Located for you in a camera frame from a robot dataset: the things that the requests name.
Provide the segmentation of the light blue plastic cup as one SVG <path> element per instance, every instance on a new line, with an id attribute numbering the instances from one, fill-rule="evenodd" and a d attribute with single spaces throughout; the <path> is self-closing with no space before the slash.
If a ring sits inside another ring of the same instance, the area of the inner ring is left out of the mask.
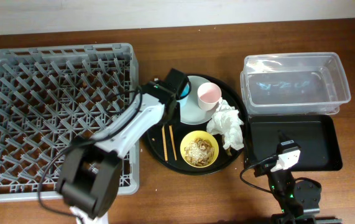
<path id="1" fill-rule="evenodd" d="M 180 104 L 180 107 L 183 108 L 188 100 L 188 96 L 191 92 L 191 83 L 188 82 L 182 92 L 182 94 L 180 95 L 179 100 L 177 101 Z"/>

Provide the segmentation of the pink plastic cup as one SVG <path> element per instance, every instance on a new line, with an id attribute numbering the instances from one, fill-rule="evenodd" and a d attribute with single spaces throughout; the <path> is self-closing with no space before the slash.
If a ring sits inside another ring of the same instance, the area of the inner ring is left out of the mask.
<path id="1" fill-rule="evenodd" d="M 211 82 L 201 84 L 197 90 L 198 106 L 204 110 L 212 110 L 222 98 L 220 87 Z"/>

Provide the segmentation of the wooden chopstick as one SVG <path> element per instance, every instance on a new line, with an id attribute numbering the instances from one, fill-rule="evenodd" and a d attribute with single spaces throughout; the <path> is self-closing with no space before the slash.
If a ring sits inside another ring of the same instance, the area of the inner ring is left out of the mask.
<path id="1" fill-rule="evenodd" d="M 176 161 L 177 160 L 177 153 L 176 153 L 176 149 L 175 149 L 175 141 L 174 141 L 172 125 L 169 125 L 168 128 L 169 128 L 170 138 L 171 138 L 171 142 L 172 142 L 173 156 Z"/>
<path id="2" fill-rule="evenodd" d="M 168 154 L 167 154 L 167 142 L 166 142 L 166 138 L 165 138 L 165 126 L 162 126 L 161 129 L 162 132 L 162 142 L 163 142 L 163 149 L 164 149 L 164 159 L 166 162 L 168 162 Z"/>

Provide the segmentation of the white paper napkin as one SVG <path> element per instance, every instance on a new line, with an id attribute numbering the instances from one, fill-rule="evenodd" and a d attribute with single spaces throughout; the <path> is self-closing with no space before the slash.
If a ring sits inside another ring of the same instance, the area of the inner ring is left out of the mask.
<path id="1" fill-rule="evenodd" d="M 241 126 L 244 121 L 239 117 L 239 110 L 230 106 L 221 98 L 211 119 L 206 125 L 206 132 L 212 135 L 220 134 L 224 137 L 223 148 L 240 150 L 244 147 Z"/>

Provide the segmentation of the yellow bowl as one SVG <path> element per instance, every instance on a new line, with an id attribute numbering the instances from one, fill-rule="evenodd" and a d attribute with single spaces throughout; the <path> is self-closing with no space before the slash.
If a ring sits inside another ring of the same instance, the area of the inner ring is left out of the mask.
<path id="1" fill-rule="evenodd" d="M 205 131 L 192 131 L 180 143 L 180 152 L 184 161 L 194 168 L 212 165 L 219 155 L 217 140 Z"/>

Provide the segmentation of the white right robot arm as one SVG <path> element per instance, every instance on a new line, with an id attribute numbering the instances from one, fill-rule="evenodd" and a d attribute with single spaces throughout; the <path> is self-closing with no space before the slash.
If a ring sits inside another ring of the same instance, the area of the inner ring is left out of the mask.
<path id="1" fill-rule="evenodd" d="M 298 205 L 294 202 L 293 189 L 295 181 L 290 171 L 298 163 L 301 147 L 282 130 L 278 130 L 279 143 L 276 153 L 259 162 L 255 176 L 266 175 L 269 188 L 278 201 L 282 214 L 272 215 L 273 223 L 295 223 Z"/>

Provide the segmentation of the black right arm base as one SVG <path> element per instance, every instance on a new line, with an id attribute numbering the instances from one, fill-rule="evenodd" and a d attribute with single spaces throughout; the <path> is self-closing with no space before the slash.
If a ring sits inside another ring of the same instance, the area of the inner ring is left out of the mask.
<path id="1" fill-rule="evenodd" d="M 302 224 L 342 224 L 343 220 L 335 217 L 321 217 L 319 202 L 321 184 L 315 180 L 300 177 L 277 189 L 271 185 L 274 198 L 278 201 L 282 213 L 273 214 L 271 223 Z"/>

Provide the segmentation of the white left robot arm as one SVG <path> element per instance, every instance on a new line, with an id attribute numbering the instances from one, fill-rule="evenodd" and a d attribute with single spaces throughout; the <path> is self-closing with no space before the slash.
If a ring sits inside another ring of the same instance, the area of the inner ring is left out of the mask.
<path id="1" fill-rule="evenodd" d="M 122 160 L 152 126 L 180 119 L 188 77 L 171 69 L 164 80 L 134 90 L 130 105 L 102 131 L 67 148 L 56 191 L 80 223 L 102 217 L 118 194 Z"/>

